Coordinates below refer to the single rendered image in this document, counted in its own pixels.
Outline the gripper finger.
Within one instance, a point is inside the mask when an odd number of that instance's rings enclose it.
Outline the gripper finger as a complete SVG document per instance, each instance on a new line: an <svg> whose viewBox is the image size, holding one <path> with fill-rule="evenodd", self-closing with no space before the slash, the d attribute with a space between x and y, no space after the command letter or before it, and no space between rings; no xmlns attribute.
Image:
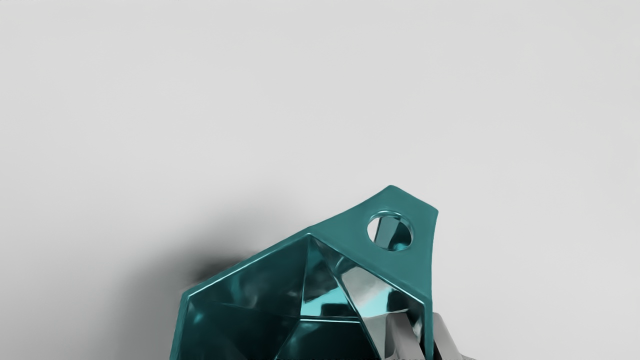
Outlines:
<svg viewBox="0 0 640 360"><path fill-rule="evenodd" d="M456 346L442 316L434 312L433 315L433 360L476 360L462 354Z"/></svg>

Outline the teal faceted mug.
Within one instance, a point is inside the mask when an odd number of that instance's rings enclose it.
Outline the teal faceted mug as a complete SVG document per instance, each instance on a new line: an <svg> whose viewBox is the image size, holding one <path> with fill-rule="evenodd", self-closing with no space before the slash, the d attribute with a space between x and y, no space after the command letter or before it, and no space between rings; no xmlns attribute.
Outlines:
<svg viewBox="0 0 640 360"><path fill-rule="evenodd" d="M169 360L434 360L438 214L388 186L195 285Z"/></svg>

